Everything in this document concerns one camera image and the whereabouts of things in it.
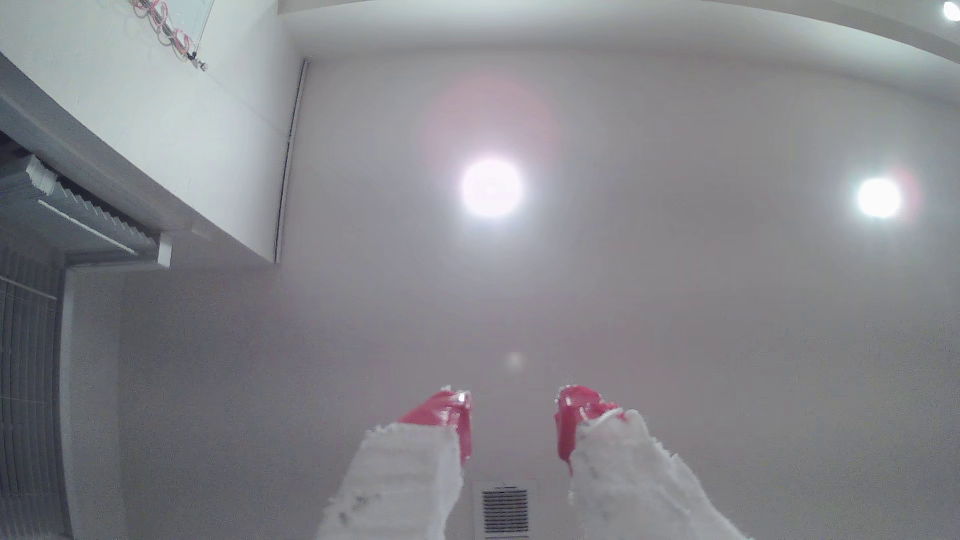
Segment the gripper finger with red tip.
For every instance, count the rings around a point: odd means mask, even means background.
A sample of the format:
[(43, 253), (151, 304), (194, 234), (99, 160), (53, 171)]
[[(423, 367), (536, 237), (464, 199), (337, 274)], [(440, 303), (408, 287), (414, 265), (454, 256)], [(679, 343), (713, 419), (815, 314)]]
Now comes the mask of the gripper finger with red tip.
[(747, 539), (636, 409), (582, 385), (561, 387), (558, 457), (585, 539)]
[(444, 387), (366, 433), (316, 539), (445, 539), (473, 453), (472, 395)]

